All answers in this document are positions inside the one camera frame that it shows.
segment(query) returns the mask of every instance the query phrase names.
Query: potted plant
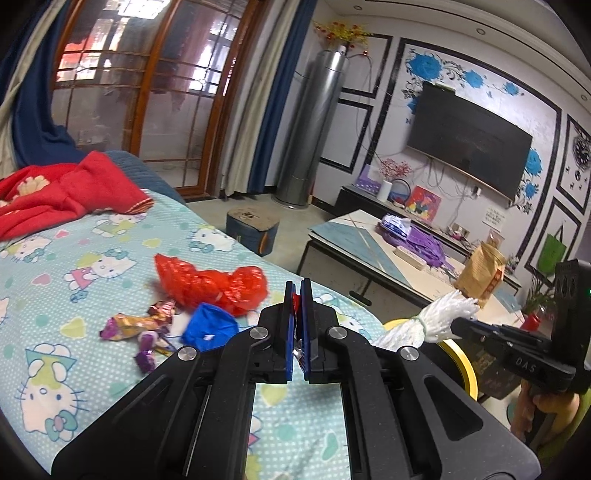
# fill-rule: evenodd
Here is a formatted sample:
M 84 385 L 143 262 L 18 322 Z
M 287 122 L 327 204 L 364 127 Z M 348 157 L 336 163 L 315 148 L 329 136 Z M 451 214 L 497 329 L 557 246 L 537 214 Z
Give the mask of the potted plant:
M 553 317 L 556 306 L 554 302 L 554 287 L 549 287 L 545 291 L 542 291 L 543 287 L 543 275 L 535 272 L 532 275 L 531 288 L 527 294 L 527 299 L 521 309 L 521 313 L 525 317 L 525 322 L 521 326 L 523 330 L 533 332 L 538 329 L 542 320 Z

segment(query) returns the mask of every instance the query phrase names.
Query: storage box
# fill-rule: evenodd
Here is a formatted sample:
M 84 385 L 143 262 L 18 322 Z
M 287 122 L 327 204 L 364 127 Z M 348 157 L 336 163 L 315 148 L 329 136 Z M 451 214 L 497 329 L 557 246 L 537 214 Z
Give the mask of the storage box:
M 264 257 L 273 250 L 279 217 L 258 206 L 237 207 L 228 212 L 226 234 Z

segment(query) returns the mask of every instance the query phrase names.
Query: green bag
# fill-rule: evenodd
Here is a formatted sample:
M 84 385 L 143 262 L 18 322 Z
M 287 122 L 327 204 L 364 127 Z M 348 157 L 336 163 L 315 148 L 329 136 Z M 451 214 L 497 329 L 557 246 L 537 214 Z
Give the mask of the green bag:
M 547 277 L 554 274 L 556 264 L 562 261 L 566 252 L 566 245 L 562 243 L 562 233 L 563 225 L 555 235 L 552 236 L 549 233 L 546 235 L 546 241 L 538 259 L 538 270 Z

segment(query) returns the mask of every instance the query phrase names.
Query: bed sheet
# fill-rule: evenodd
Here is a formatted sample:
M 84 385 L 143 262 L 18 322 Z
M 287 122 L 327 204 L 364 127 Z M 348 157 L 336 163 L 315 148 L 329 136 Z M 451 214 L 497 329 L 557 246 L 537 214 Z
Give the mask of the bed sheet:
M 136 340 L 107 342 L 98 332 L 115 313 L 140 316 L 164 298 L 154 254 L 198 268 L 261 267 L 269 295 L 259 312 L 282 301 L 286 281 L 299 288 L 297 275 L 267 263 L 187 207 L 148 193 L 155 205 L 147 214 L 87 215 L 0 243 L 0 409 L 48 471 L 61 448 L 143 377 L 133 360 Z M 369 339 L 383 331 L 349 299 L 317 284 L 313 294 L 336 310 L 342 325 Z M 255 313 L 237 318 L 241 329 L 257 320 Z M 258 385 L 246 475 L 349 478 L 339 386 L 308 385 L 296 362 L 293 382 Z

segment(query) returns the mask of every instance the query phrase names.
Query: human hand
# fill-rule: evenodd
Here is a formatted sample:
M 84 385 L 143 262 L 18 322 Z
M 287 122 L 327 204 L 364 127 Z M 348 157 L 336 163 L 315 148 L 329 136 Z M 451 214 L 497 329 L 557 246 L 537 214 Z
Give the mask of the human hand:
M 524 442 L 525 434 L 531 431 L 536 408 L 544 413 L 556 413 L 552 428 L 541 442 L 543 445 L 562 433 L 574 420 L 579 409 L 579 395 L 571 392 L 546 393 L 530 398 L 530 388 L 528 381 L 521 381 L 521 392 L 511 421 L 511 433 Z

